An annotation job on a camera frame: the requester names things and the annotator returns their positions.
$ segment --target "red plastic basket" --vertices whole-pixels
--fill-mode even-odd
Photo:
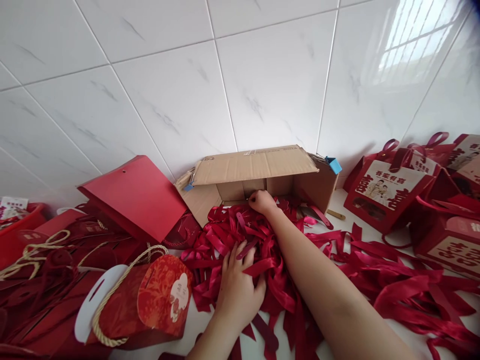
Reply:
[[[17,238],[17,231],[33,230],[47,221],[42,215],[44,207],[45,204],[42,202],[28,204],[26,210],[30,214],[0,230],[0,270],[13,264],[22,256],[25,244]]]

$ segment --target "hand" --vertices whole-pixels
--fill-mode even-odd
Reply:
[[[242,272],[254,263],[255,247],[251,248],[242,260],[237,260],[237,255],[246,245],[247,241],[239,246],[236,243],[231,254],[223,259],[220,293],[214,312],[214,317],[225,321],[229,328],[235,331],[236,336],[239,336],[257,315],[267,290],[263,274],[254,287],[252,277]]]
[[[278,209],[272,195],[267,190],[257,190],[248,199],[250,207],[262,215],[267,216],[269,212]]]

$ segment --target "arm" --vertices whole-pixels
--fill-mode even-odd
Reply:
[[[285,216],[265,190],[250,206],[266,216],[288,271],[336,360],[415,359],[362,293]]]
[[[261,276],[254,287],[252,277],[242,271],[254,263],[253,247],[242,260],[236,257],[247,242],[235,244],[232,255],[225,256],[221,268],[221,285],[213,316],[187,360],[225,360],[242,330],[250,324],[264,302],[267,283]]]

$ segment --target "tile grout line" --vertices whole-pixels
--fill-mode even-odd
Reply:
[[[65,135],[68,140],[70,140],[70,142],[73,144],[73,147],[76,148],[80,152],[80,154],[85,157],[85,159],[87,159],[87,161],[94,167],[95,170],[98,171],[100,175],[103,174],[100,169],[92,162],[92,160],[90,160],[90,158],[82,151],[82,149],[79,148],[77,143],[75,143],[75,141],[73,141],[72,138],[68,136],[68,134],[62,129],[58,122],[55,121],[53,116],[51,116],[50,113],[37,101],[37,99],[32,95],[32,93],[25,86],[22,86],[22,88],[32,98],[35,104],[46,114],[46,116],[51,120],[51,122],[60,130],[60,132]]]
[[[316,138],[316,148],[315,148],[316,152],[318,152],[319,150],[320,132],[322,131],[322,123],[323,123],[324,110],[325,110],[325,99],[327,98],[327,88],[328,88],[329,78],[330,78],[330,67],[332,66],[332,56],[334,53],[334,43],[336,38],[335,35],[337,32],[337,22],[339,21],[339,14],[340,14],[340,9],[337,9],[336,16],[335,16],[335,23],[333,24],[333,34],[331,36],[330,56],[328,59],[328,68],[326,70],[325,90],[323,92],[323,100],[321,104],[320,125],[318,127],[318,137]]]
[[[323,10],[323,11],[319,11],[319,12],[316,12],[316,13],[313,13],[313,14],[308,14],[308,15],[304,15],[304,16],[299,16],[299,17],[295,17],[295,18],[292,18],[292,19],[275,22],[275,23],[273,23],[273,24],[268,24],[268,25],[264,25],[264,26],[254,27],[254,28],[251,28],[251,29],[248,29],[248,30],[239,31],[239,32],[235,32],[235,33],[233,33],[233,34],[224,35],[224,36],[218,36],[218,37],[215,37],[215,32],[213,31],[212,20],[211,20],[211,17],[210,17],[210,9],[208,9],[208,17],[209,17],[209,20],[210,20],[210,26],[211,26],[211,28],[212,28],[213,39],[207,39],[207,40],[197,41],[197,42],[193,42],[193,43],[188,43],[188,44],[185,44],[185,45],[180,45],[180,46],[176,46],[176,47],[172,47],[172,48],[168,48],[168,49],[160,50],[160,51],[156,51],[156,52],[151,52],[151,53],[147,53],[147,54],[143,54],[143,55],[139,55],[139,56],[129,57],[129,58],[122,59],[122,60],[118,60],[118,61],[110,61],[110,60],[108,59],[108,57],[107,57],[104,49],[103,49],[102,46],[100,45],[100,42],[98,41],[97,37],[95,36],[95,33],[93,32],[92,28],[90,27],[90,24],[88,23],[87,18],[85,17],[84,13],[83,13],[82,10],[80,9],[79,5],[77,4],[77,1],[75,0],[75,4],[76,4],[76,6],[78,7],[78,10],[80,11],[80,14],[82,15],[82,17],[83,17],[83,19],[85,20],[87,26],[89,27],[91,33],[93,34],[93,36],[94,36],[96,42],[98,43],[101,51],[102,51],[103,54],[105,55],[105,58],[107,59],[107,63],[102,64],[102,65],[96,65],[96,66],[88,67],[88,68],[81,69],[81,70],[77,70],[77,71],[67,72],[67,73],[64,73],[64,74],[61,74],[61,75],[56,75],[56,76],[47,77],[47,78],[40,79],[40,80],[35,80],[35,81],[31,81],[31,82],[26,82],[26,83],[21,83],[15,76],[13,76],[12,72],[11,72],[10,70],[8,70],[8,68],[5,66],[5,64],[3,64],[3,66],[8,70],[8,72],[18,81],[19,85],[15,85],[15,86],[8,87],[8,88],[5,88],[5,89],[0,89],[0,93],[3,92],[3,91],[11,90],[11,89],[21,88],[21,87],[25,87],[25,86],[28,86],[28,85],[33,85],[33,84],[45,82],[45,81],[48,81],[48,80],[53,80],[53,79],[61,78],[61,77],[64,77],[64,76],[69,76],[69,75],[74,75],[74,74],[82,73],[82,72],[84,72],[84,71],[89,71],[89,70],[93,70],[93,69],[98,69],[98,68],[101,68],[101,67],[104,67],[104,66],[113,66],[113,65],[115,65],[115,64],[125,63],[125,62],[131,61],[131,60],[141,59],[141,58],[145,58],[145,57],[149,57],[149,56],[153,56],[153,55],[157,55],[157,54],[161,54],[161,53],[165,53],[165,52],[169,52],[169,51],[173,51],[173,50],[178,50],[178,49],[186,48],[186,47],[193,46],[193,45],[198,45],[198,44],[207,43],[207,42],[212,41],[212,40],[225,39],[225,38],[229,38],[229,37],[231,37],[231,36],[235,36],[235,35],[239,35],[239,34],[245,34],[245,33],[251,32],[251,31],[260,30],[260,29],[272,27],[272,26],[275,26],[275,25],[281,25],[281,24],[284,24],[284,23],[289,23],[289,22],[292,22],[292,21],[295,21],[295,20],[305,19],[305,18],[312,17],[312,16],[315,16],[315,15],[320,15],[320,14],[328,13],[328,12],[331,12],[331,11],[338,11],[338,10],[343,9],[343,8],[349,8],[349,7],[352,7],[352,6],[355,6],[355,5],[364,4],[364,3],[369,3],[369,2],[371,2],[371,1],[374,1],[374,0],[365,0],[365,1],[362,1],[362,2],[358,2],[358,3],[348,4],[348,5],[344,5],[344,6],[337,6],[336,8],[333,8],[333,9],[330,9],[330,10]]]
[[[10,159],[12,159],[15,163],[17,163],[22,169],[24,169],[27,173],[29,173],[31,176],[33,176],[35,179],[37,179],[41,184],[43,184],[48,190],[57,193],[59,196],[60,193],[51,188],[45,181],[43,181],[41,178],[39,178],[34,172],[32,172],[28,167],[26,167],[24,164],[22,164],[19,160],[17,160],[14,156],[12,156],[7,150],[5,150],[3,147],[0,146],[0,152],[4,152]]]
[[[231,130],[233,132],[233,140],[235,141],[235,149],[238,152],[239,146],[237,144],[237,135],[235,134],[234,122],[232,120],[232,112],[230,111],[229,96],[227,95],[227,88],[225,87],[224,73],[222,70],[222,63],[220,62],[219,48],[217,47],[217,39],[215,38],[214,24],[212,23],[212,17],[210,15],[210,6],[208,0],[205,0],[206,9],[208,11],[208,19],[210,20],[211,33],[213,34],[213,44],[215,45],[216,58],[218,60],[218,67],[220,68],[221,83],[223,85],[223,93],[225,95],[226,107],[228,109],[228,116],[230,117]]]
[[[163,162],[165,163],[165,166],[166,166],[166,168],[168,169],[168,171],[170,172],[171,178],[174,179],[174,180],[176,180],[176,178],[175,178],[172,170],[170,169],[170,166],[169,166],[168,163],[165,161],[165,158],[164,158],[162,152],[160,151],[159,146],[157,145],[157,143],[155,142],[152,134],[150,133],[150,131],[149,131],[149,129],[147,128],[147,126],[145,125],[144,120],[142,119],[142,117],[140,116],[139,111],[137,110],[137,107],[134,105],[134,102],[133,102],[132,99],[130,98],[130,95],[129,95],[129,93],[127,92],[127,90],[125,89],[124,84],[123,84],[122,81],[120,80],[119,75],[118,75],[117,72],[115,71],[115,68],[113,67],[112,63],[110,62],[109,57],[108,57],[107,54],[105,53],[104,48],[102,47],[102,45],[100,45],[100,42],[99,42],[99,40],[97,39],[97,36],[95,35],[94,31],[92,30],[92,27],[90,26],[89,22],[87,21],[87,18],[85,17],[85,14],[83,13],[82,9],[80,9],[80,6],[79,6],[79,4],[77,3],[77,0],[74,0],[74,2],[75,2],[76,7],[78,8],[78,11],[80,12],[83,20],[85,21],[88,29],[90,30],[93,38],[95,39],[96,43],[98,44],[98,47],[100,48],[101,52],[102,52],[103,55],[105,56],[105,59],[108,61],[109,67],[112,69],[113,73],[115,74],[116,79],[117,79],[118,82],[120,83],[121,88],[122,88],[123,91],[125,92],[125,95],[126,95],[126,97],[128,98],[128,101],[130,101],[131,106],[132,106],[133,109],[135,110],[135,113],[136,113],[136,115],[138,116],[138,118],[140,119],[140,122],[141,122],[141,124],[143,125],[143,128],[145,129],[146,133],[147,133],[148,136],[150,137],[150,140],[153,142],[153,145],[155,145],[156,150],[157,150],[158,153],[160,154],[161,159],[162,159]]]
[[[445,54],[445,57],[444,57],[443,60],[441,61],[441,64],[440,64],[440,66],[438,67],[438,70],[437,70],[435,76],[434,76],[433,79],[431,80],[431,83],[430,83],[430,85],[428,86],[428,89],[426,90],[425,95],[424,95],[423,98],[421,99],[420,104],[418,105],[415,113],[414,113],[413,116],[412,116],[411,121],[410,121],[410,124],[408,124],[408,127],[406,128],[405,132],[403,133],[403,136],[401,137],[401,140],[400,140],[400,144],[404,141],[405,135],[407,135],[407,133],[409,132],[410,128],[412,127],[412,124],[413,124],[414,121],[415,121],[415,117],[417,116],[417,114],[418,114],[419,111],[420,111],[420,108],[421,108],[422,105],[424,104],[425,99],[427,98],[427,95],[428,95],[429,92],[430,92],[430,89],[432,88],[435,80],[437,79],[437,77],[438,77],[438,75],[439,75],[439,73],[440,73],[440,70],[442,70],[442,67],[444,66],[444,63],[445,63],[445,61],[447,60],[447,57],[449,56],[450,51],[451,51],[452,48],[454,47],[454,44],[455,44],[455,42],[457,41],[457,38],[459,37],[459,34],[460,34],[460,32],[462,31],[462,29],[464,28],[465,23],[467,22],[467,19],[469,18],[469,16],[470,16],[470,14],[472,13],[472,11],[475,11],[473,7],[470,8],[470,10],[468,11],[468,13],[467,13],[466,16],[465,16],[465,19],[463,19],[463,22],[461,23],[460,27],[458,28],[458,31],[456,32],[455,37],[453,38],[453,41],[451,42],[451,45],[450,45],[447,53]]]

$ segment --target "red ribbon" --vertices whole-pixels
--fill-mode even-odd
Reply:
[[[312,221],[311,218],[297,220],[300,203],[299,199],[282,199],[278,207],[303,231],[305,223],[308,226]],[[295,358],[316,359],[315,351],[323,340],[322,333],[303,305],[266,218],[248,205],[235,205],[213,207],[208,219],[210,223],[205,225],[193,248],[181,255],[198,279],[193,288],[198,310],[209,312],[210,305],[215,305],[220,291],[223,257],[235,243],[249,239],[250,245],[256,246],[258,251],[254,264],[244,273],[254,279],[263,273],[268,285],[260,309],[270,314],[268,328],[271,333],[259,325],[265,339],[265,357],[276,359],[272,346],[272,342],[275,344],[273,328],[280,312],[286,310],[283,329],[290,348],[296,348]],[[437,336],[427,342],[434,359],[439,359],[435,346],[447,347],[459,357],[478,350],[480,337],[467,330],[460,320],[460,316],[471,315],[475,309],[455,291],[480,295],[480,282],[445,276],[442,267],[435,262],[404,254],[380,242],[364,242],[362,228],[356,224],[351,232],[337,230],[305,235],[319,249],[323,247],[327,257],[343,263],[339,268],[368,297],[380,315],[398,321],[415,333]],[[344,251],[345,242],[350,242],[350,253]],[[409,261],[414,268],[406,266],[403,260]],[[250,328],[245,328],[244,333],[252,336]]]

